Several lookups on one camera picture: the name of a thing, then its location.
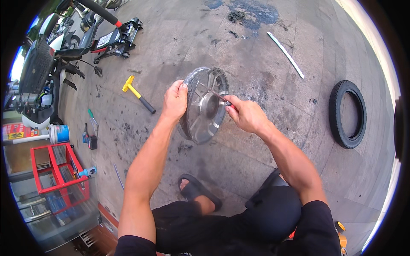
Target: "metal wheel hub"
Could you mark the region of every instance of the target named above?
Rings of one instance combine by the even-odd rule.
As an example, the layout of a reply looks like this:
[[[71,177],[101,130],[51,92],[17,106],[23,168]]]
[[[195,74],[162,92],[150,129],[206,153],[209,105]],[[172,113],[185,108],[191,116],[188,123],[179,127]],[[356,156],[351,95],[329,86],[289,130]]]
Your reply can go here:
[[[187,110],[178,124],[178,131],[187,140],[204,144],[211,140],[225,118],[225,102],[209,92],[228,94],[228,81],[219,68],[200,67],[191,72],[184,83],[188,86]]]

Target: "yellow tool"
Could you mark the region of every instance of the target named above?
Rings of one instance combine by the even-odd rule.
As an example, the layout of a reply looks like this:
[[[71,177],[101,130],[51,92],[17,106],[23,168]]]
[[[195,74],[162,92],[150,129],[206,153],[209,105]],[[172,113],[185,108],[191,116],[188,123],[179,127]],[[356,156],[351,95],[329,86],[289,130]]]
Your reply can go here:
[[[130,76],[127,81],[125,82],[124,86],[123,86],[123,92],[128,91],[128,89],[130,89],[135,96],[141,101],[141,103],[148,108],[148,110],[151,112],[151,114],[155,114],[156,110],[148,103],[148,101],[146,99],[144,99],[144,97],[141,96],[141,94],[139,94],[131,85],[132,81],[134,80],[134,76]]]

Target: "black sandal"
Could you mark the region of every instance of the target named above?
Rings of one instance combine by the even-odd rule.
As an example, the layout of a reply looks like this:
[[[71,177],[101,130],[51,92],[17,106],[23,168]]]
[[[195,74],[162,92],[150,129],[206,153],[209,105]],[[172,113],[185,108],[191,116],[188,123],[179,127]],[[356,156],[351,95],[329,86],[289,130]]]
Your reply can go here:
[[[189,180],[189,183],[181,190],[181,182],[183,179]],[[222,201],[202,185],[199,180],[189,174],[182,174],[178,178],[178,188],[180,189],[181,195],[188,201],[193,201],[196,197],[204,195],[215,204],[214,212],[219,211],[222,207]]]

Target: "scooter seat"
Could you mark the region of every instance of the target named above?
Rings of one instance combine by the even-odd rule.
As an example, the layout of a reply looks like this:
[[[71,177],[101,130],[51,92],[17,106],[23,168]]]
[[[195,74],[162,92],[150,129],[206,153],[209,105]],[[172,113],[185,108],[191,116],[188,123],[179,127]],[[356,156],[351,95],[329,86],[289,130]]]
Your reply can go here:
[[[81,56],[88,53],[93,46],[94,37],[96,36],[98,26],[92,25],[81,39],[77,49],[64,49],[55,51],[55,57],[61,57],[65,60],[80,59]]]

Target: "white bucket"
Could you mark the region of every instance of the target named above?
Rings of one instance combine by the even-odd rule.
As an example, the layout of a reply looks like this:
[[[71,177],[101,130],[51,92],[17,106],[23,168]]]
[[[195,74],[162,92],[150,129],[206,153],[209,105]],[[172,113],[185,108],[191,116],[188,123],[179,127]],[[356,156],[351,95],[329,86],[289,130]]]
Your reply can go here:
[[[70,141],[70,129],[68,128],[68,125],[50,124],[48,134],[50,135],[51,144],[58,144]]]

